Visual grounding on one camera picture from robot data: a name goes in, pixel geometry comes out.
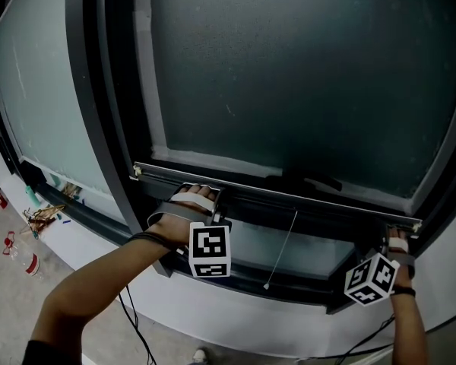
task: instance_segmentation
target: floor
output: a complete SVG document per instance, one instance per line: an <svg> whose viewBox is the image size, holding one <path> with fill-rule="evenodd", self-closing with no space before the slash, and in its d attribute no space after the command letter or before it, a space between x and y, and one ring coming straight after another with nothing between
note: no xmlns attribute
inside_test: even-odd
<svg viewBox="0 0 456 365"><path fill-rule="evenodd" d="M46 295L72 270L47 246L30 235L20 235L24 221L9 205L0 208L0 365L21 363L40 307ZM13 230L16 237L33 248L41 258L42 280L29 277L20 266L2 255L3 240ZM290 365L292 359L265 357L207 344L153 322L139 315L140 329L159 365L184 365L190 362L196 348L207 348L214 365ZM428 335L431 364L456 365L456 320ZM97 365L146 362L145 349L115 301L83 334L83 352ZM351 357L352 363L361 357ZM390 363L387 357L378 364ZM300 365L325 365L334 360L304 360Z"/></svg>

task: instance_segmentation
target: plastic bottle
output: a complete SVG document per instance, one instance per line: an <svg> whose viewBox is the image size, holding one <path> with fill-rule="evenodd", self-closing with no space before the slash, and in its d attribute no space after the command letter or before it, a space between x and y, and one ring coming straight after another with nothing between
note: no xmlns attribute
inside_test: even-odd
<svg viewBox="0 0 456 365"><path fill-rule="evenodd" d="M14 235L13 231L8 232L5 238L5 249L2 254L10 256L29 276L35 276L42 280L43 276L39 272L40 258L26 243L21 240L15 240Z"/></svg>

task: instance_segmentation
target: shoe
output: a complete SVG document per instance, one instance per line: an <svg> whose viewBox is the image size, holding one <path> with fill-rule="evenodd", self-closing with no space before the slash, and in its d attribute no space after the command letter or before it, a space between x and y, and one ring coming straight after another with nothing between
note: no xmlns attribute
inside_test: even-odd
<svg viewBox="0 0 456 365"><path fill-rule="evenodd" d="M197 349L195 355L192 356L193 363L207 363L206 352L202 349Z"/></svg>

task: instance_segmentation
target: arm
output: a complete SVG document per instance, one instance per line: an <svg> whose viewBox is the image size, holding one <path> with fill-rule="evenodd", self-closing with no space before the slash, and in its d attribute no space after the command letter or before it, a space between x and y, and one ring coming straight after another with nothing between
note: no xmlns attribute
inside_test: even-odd
<svg viewBox="0 0 456 365"><path fill-rule="evenodd" d="M206 188L193 186L189 191L214 200ZM184 205L198 208L193 203ZM149 230L175 244L189 240L189 223L179 217L164 215ZM149 240L134 240L75 271L44 300L31 339L45 342L81 363L85 325L104 311L130 281L168 252Z"/></svg>
<svg viewBox="0 0 456 365"><path fill-rule="evenodd" d="M397 231L391 229L391 236ZM395 285L412 287L408 267L402 265L397 273ZM409 294L391 296L395 315L395 342L392 363L394 365L420 365L429 362L427 355L426 331L420 317L415 298Z"/></svg>

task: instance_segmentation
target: wrist strap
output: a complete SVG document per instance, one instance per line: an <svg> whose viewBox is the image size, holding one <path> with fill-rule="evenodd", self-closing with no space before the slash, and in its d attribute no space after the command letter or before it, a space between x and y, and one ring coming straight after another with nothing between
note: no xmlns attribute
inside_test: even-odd
<svg viewBox="0 0 456 365"><path fill-rule="evenodd" d="M166 249L169 249L171 252L175 252L178 249L178 246L174 245L174 243L165 240L159 234L151 232L137 233L129 238L127 242L131 242L132 240L150 240L154 243L157 243L158 245L165 247Z"/></svg>
<svg viewBox="0 0 456 365"><path fill-rule="evenodd" d="M416 296L416 291L412 288L408 287L398 287L397 285L394 285L394 289L391 293L391 296L394 295L400 295L400 294L406 294L406 295L411 295L411 296Z"/></svg>

